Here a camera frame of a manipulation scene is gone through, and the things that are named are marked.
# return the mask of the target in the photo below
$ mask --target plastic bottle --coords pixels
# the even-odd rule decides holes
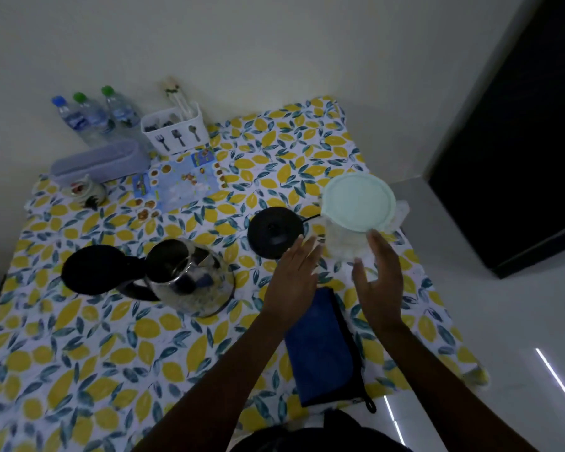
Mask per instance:
[[[106,104],[109,110],[125,128],[134,128],[140,123],[140,117],[134,111],[132,105],[122,97],[115,93],[113,87],[106,85],[101,89],[102,94],[106,97]]]
[[[98,133],[107,140],[113,140],[113,131],[115,130],[115,121],[109,117],[103,107],[94,100],[89,99],[82,92],[73,94],[73,99],[79,104],[83,116],[90,122],[91,126],[96,128]]]
[[[90,123],[83,116],[79,108],[67,104],[67,100],[60,95],[52,98],[52,104],[58,108],[60,118],[83,139],[89,147],[96,147],[96,137]]]

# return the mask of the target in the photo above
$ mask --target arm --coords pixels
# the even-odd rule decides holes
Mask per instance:
[[[280,259],[262,312],[205,376],[174,405],[134,449],[225,451],[243,406],[286,331],[314,298],[322,249],[298,238]]]
[[[376,231],[368,234],[379,278],[366,280],[362,261],[353,277],[362,311],[377,338],[414,390],[448,451],[535,449],[477,398],[411,333],[401,319],[402,271],[393,249]]]

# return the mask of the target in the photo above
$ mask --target blue cloth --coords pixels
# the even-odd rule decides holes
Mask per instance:
[[[352,378],[352,356],[331,303],[332,290],[318,288],[303,317],[285,335],[299,400],[309,405]]]

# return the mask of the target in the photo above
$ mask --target tablecloth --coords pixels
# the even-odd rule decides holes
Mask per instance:
[[[329,97],[209,131],[229,189],[181,210],[163,214],[154,202],[134,198],[130,178],[108,183],[108,201],[96,212],[69,202],[45,176],[35,185],[0,296],[0,450],[130,450],[260,312],[277,264],[249,249],[252,216],[284,206],[310,217],[319,212],[318,196],[330,178],[368,171],[342,109]],[[162,160],[153,159],[152,167],[166,174]],[[325,237],[318,219],[306,225],[310,234]],[[237,288],[224,311],[197,319],[115,290],[76,295],[61,282],[63,262],[83,246],[114,245],[142,256],[166,237],[210,245],[231,264]],[[485,385],[485,371],[464,346],[406,236],[397,231],[385,237],[404,273],[402,320],[453,372]],[[369,276],[376,275],[373,259],[364,263]],[[362,314],[351,264],[325,252],[318,270],[364,357],[369,395],[408,389]],[[256,382],[237,434],[328,406],[301,407],[282,342]]]

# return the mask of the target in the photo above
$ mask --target white tile floor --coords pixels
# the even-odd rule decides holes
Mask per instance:
[[[479,261],[422,179],[392,185],[411,211],[402,226],[440,292],[467,346],[488,369],[481,399],[541,452],[565,451],[565,395],[535,353],[544,352],[565,384],[565,256],[505,280]],[[499,217],[499,238],[504,234]],[[388,397],[406,445],[414,452],[445,451],[414,393]],[[387,406],[377,400],[347,408],[364,426],[399,439]]]

